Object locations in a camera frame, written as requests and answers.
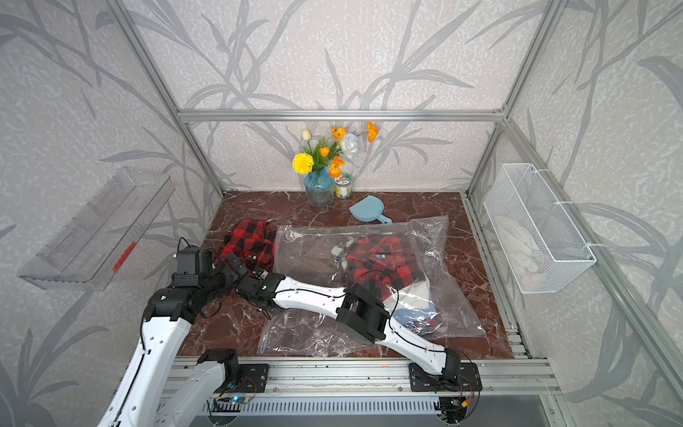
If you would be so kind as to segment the red black plaid shirt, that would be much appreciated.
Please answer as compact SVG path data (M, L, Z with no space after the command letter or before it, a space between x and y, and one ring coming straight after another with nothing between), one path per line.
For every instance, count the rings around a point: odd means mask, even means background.
M350 284L359 284L385 301L406 286L425 280L407 236L369 235L352 243L343 257Z
M252 269L271 272L276 236L277 228L268 222L243 220L224 237L220 258L224 260L234 254Z

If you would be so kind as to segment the clear plastic vacuum bag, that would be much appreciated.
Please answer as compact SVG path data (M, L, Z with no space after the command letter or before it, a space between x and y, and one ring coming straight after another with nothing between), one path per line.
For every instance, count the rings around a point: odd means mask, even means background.
M391 224L281 225L274 272L298 281L377 297L398 323L470 356L487 353L480 316L446 265L446 215Z

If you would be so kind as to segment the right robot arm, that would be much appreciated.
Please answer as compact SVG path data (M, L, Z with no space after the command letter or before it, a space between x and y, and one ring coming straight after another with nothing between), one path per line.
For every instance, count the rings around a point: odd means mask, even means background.
M361 285L324 288L271 273L263 279L243 277L236 285L236 293L267 314L276 309L297 309L325 315L341 324L355 340L381 345L410 359L444 387L460 382L458 352L414 334Z

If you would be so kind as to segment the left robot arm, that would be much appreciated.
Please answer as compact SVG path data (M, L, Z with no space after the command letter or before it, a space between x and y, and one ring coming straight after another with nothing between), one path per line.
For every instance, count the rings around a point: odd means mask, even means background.
M218 389L243 382L234 350L208 350L174 396L160 402L176 354L202 309L248 272L233 254L220 260L205 247L186 247L177 255L171 285L156 291L143 312L139 343L102 426L188 426Z

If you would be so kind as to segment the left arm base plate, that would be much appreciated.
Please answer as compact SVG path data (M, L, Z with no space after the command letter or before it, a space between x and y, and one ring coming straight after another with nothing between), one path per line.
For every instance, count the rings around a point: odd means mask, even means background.
M268 364L241 364L239 367L241 377L234 392L265 393L270 366Z

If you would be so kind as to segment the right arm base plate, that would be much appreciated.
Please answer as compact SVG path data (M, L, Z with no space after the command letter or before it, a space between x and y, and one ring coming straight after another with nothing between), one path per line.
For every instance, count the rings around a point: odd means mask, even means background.
M477 393L483 390L478 366L470 362L461 364L455 378L427 374L416 363L408 365L408 372L411 391L415 392L467 391Z

